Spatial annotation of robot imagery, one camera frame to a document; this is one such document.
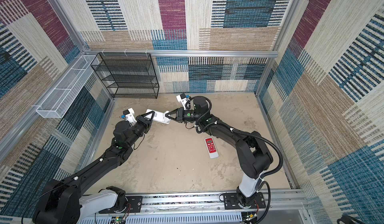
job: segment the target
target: remote control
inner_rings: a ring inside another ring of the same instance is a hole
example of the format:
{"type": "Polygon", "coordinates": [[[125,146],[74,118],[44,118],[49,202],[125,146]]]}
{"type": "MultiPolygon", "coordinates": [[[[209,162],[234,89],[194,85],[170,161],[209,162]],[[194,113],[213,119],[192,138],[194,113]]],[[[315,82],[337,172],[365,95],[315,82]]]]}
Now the remote control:
{"type": "Polygon", "coordinates": [[[214,144],[214,140],[212,139],[212,137],[207,137],[204,140],[205,140],[205,145],[207,146],[209,157],[210,158],[218,157],[218,152],[216,150],[216,146],[214,144]]]}

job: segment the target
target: wooden floor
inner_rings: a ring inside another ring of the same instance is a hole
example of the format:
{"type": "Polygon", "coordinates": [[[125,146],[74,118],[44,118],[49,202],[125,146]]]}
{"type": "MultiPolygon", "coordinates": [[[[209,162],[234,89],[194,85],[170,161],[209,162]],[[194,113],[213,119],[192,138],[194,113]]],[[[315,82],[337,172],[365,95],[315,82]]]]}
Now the wooden floor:
{"type": "MultiPolygon", "coordinates": [[[[211,113],[224,122],[239,130],[256,130],[271,140],[253,93],[203,95],[212,102],[211,113]]],[[[147,108],[164,112],[178,107],[180,104],[176,94],[159,94],[157,99],[116,99],[113,114],[94,159],[101,156],[111,144],[114,127],[122,120],[119,116],[123,110],[133,108],[137,116],[145,113],[147,108]]],[[[168,125],[153,122],[140,147],[133,151],[124,164],[95,183],[87,194],[97,193],[108,186],[117,186],[127,193],[236,189],[243,176],[236,150],[215,138],[219,157],[210,159],[204,144],[204,138],[208,136],[206,133],[197,134],[194,128],[188,130],[185,124],[175,121],[168,125]]],[[[274,159],[270,169],[273,169],[278,164],[278,157],[272,148],[270,151],[274,159]]],[[[271,188],[290,188],[283,169],[266,177],[266,180],[271,188]]]]}

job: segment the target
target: black metal rack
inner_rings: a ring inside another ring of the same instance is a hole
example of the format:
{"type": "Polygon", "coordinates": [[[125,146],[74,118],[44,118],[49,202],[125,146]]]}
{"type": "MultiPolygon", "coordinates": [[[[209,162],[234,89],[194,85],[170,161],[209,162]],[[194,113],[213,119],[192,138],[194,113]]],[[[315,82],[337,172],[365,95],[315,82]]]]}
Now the black metal rack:
{"type": "Polygon", "coordinates": [[[157,98],[159,81],[150,54],[99,53],[93,70],[113,98],[157,98]]]}

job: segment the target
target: wire mesh shelf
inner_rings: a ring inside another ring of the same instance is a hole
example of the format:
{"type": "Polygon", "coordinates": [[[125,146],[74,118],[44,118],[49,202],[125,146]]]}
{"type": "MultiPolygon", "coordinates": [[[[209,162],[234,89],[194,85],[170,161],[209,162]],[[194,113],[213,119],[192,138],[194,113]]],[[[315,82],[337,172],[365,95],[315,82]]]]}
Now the wire mesh shelf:
{"type": "Polygon", "coordinates": [[[91,64],[113,98],[157,98],[159,82],[150,54],[99,53],[91,64]]]}
{"type": "Polygon", "coordinates": [[[63,118],[74,99],[93,73],[90,64],[99,60],[95,55],[83,55],[66,73],[51,93],[43,100],[36,112],[43,118],[63,118]]]}

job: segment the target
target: white mesh basket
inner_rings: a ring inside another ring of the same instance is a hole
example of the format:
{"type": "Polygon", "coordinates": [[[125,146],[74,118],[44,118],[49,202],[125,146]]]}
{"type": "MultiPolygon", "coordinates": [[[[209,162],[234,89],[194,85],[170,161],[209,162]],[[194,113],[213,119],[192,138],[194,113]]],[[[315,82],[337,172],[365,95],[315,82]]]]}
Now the white mesh basket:
{"type": "Polygon", "coordinates": [[[51,93],[43,100],[36,112],[43,118],[63,118],[74,99],[93,73],[90,64],[97,65],[94,55],[83,55],[66,73],[51,93]]]}

